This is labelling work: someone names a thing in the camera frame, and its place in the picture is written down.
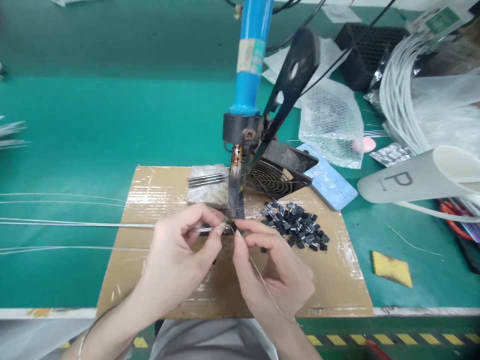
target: yellow sponge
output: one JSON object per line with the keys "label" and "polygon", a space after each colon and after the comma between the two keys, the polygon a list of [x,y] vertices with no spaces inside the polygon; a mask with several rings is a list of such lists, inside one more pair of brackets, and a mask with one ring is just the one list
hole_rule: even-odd
{"label": "yellow sponge", "polygon": [[373,273],[382,278],[413,288],[409,264],[406,261],[372,251]]}

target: green work mat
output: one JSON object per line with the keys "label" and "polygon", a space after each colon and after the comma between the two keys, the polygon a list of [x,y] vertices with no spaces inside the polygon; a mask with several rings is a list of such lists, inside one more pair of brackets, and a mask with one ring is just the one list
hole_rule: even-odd
{"label": "green work mat", "polygon": [[[31,144],[0,151],[1,193],[125,200],[137,165],[227,164],[222,118],[233,104],[240,23],[220,0],[203,1],[194,10],[190,4],[88,1],[61,8],[49,1],[3,1],[0,61],[9,76],[0,83],[0,114],[10,122],[27,121],[28,129],[18,138]],[[288,36],[312,7],[274,16],[271,43]],[[369,22],[380,9],[355,11]],[[388,14],[380,25],[403,22],[394,10]],[[320,12],[312,26],[334,38],[342,25],[331,24]],[[340,74],[334,79],[341,80]],[[262,79],[260,109],[271,90]],[[364,122],[379,124],[361,94],[356,95]],[[279,139],[297,139],[299,122],[300,111],[294,109]],[[361,170],[339,171],[355,185],[380,168],[366,156]],[[17,200],[47,198],[0,198]],[[374,306],[480,307],[479,278],[469,272],[441,220],[361,198],[342,213]],[[1,217],[116,223],[121,215],[120,206],[0,203]],[[385,221],[411,244],[443,256],[412,248]],[[0,242],[3,248],[111,246],[116,232],[0,225]],[[407,261],[413,289],[374,276],[370,250]],[[108,250],[91,249],[2,255],[0,308],[95,307],[109,257]]]}

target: hand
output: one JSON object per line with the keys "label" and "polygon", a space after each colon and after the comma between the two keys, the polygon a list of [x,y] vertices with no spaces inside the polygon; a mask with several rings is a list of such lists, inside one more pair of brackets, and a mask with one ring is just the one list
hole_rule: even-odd
{"label": "hand", "polygon": [[251,313],[259,322],[279,313],[262,279],[249,262],[248,248],[263,247],[268,250],[262,272],[266,286],[283,317],[295,321],[295,314],[315,292],[314,273],[275,229],[253,220],[237,219],[235,224],[239,229],[251,232],[243,238],[237,231],[233,254],[241,294]]}
{"label": "hand", "polygon": [[[205,278],[222,249],[224,219],[221,212],[197,203],[157,221],[143,274],[131,294],[145,327],[175,308]],[[203,247],[193,252],[191,246],[200,236],[193,229],[204,222],[213,229]]]}

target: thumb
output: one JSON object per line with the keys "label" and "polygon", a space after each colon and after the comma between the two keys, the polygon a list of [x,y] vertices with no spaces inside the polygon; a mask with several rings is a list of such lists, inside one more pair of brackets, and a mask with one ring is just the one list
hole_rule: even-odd
{"label": "thumb", "polygon": [[250,265],[249,248],[240,231],[235,232],[235,250],[233,251],[233,265],[242,290],[251,289],[258,283],[252,265]]}
{"label": "thumb", "polygon": [[206,272],[210,269],[210,266],[222,249],[222,240],[220,239],[220,235],[222,235],[224,232],[225,226],[225,222],[215,226],[210,231],[210,234],[208,235],[208,238],[206,239],[202,248],[193,255],[200,264],[200,267]]}

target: cardboard work surface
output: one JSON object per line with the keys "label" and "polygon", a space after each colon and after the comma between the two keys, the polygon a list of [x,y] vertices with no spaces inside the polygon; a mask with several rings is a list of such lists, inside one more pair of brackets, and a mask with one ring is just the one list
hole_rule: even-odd
{"label": "cardboard work surface", "polygon": [[[190,167],[138,166],[121,222],[154,224],[157,219],[184,209],[187,206],[190,170]],[[266,196],[246,189],[245,218],[262,220],[261,210],[265,201],[268,201]],[[317,223],[330,237],[328,252],[293,248],[313,270],[315,284],[315,294],[296,316],[373,316],[372,301],[341,213],[329,210],[310,188],[296,191],[279,202],[295,202],[305,211],[317,214]],[[151,228],[120,228],[114,246],[148,249],[153,232]],[[196,246],[201,247],[204,241],[205,238],[200,238]],[[224,236],[222,242],[223,249],[205,279],[189,298],[165,316],[166,319],[252,317],[242,298],[232,262],[233,236]],[[147,254],[140,251],[112,251],[98,299],[98,315],[125,299],[134,289],[142,275]],[[259,248],[250,249],[250,254],[261,270],[267,254],[262,254]]]}

